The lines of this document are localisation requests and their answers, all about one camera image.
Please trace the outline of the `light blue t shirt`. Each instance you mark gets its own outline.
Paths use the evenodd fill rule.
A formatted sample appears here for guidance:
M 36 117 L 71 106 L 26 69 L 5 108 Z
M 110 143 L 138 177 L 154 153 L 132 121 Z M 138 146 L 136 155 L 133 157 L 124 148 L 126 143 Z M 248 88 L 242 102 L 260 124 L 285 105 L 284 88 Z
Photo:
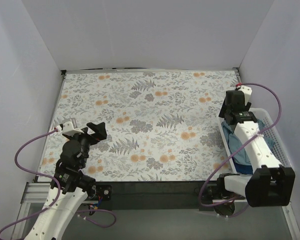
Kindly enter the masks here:
M 230 152 L 233 153 L 236 150 L 238 150 L 239 147 L 242 146 L 242 143 L 238 139 L 238 137 L 234 134 L 232 128 L 230 127 L 230 125 L 228 125 L 226 123 L 225 120 L 221 123 L 221 126 L 222 126 L 222 130 L 223 130 L 223 133 L 225 136 L 225 140 L 228 144 L 228 148 L 229 148 Z M 266 136 L 264 137 L 264 140 L 267 143 L 267 146 L 269 147 L 269 149 L 272 150 L 273 147 L 275 146 L 275 141 Z M 234 163 L 242 165 L 242 166 L 251 166 L 252 165 L 251 161 L 244 149 L 241 150 L 239 153 L 237 153 L 233 157 L 233 161 L 234 161 Z

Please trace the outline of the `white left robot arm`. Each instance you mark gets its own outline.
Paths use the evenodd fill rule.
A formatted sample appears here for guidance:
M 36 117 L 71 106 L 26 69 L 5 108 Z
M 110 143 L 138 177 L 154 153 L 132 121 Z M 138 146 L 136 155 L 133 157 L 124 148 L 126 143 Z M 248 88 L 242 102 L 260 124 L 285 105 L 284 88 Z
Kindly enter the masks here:
M 91 146 L 107 138 L 106 124 L 89 122 L 79 129 L 69 120 L 61 125 L 61 132 L 68 141 L 56 163 L 43 212 L 25 237 L 27 240 L 60 240 L 79 206 L 97 194 L 96 180 L 82 170 Z

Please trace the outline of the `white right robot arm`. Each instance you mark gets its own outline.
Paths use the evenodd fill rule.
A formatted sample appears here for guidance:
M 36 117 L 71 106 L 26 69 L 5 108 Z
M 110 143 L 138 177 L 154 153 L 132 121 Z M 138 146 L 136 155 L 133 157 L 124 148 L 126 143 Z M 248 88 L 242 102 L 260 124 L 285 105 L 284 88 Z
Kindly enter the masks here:
M 287 206 L 290 202 L 295 172 L 284 167 L 268 147 L 260 133 L 258 120 L 250 111 L 252 90 L 244 87 L 228 90 L 219 117 L 224 119 L 238 137 L 250 160 L 251 175 L 221 174 L 216 186 L 217 195 L 227 199 L 233 193 L 246 198 L 251 207 Z

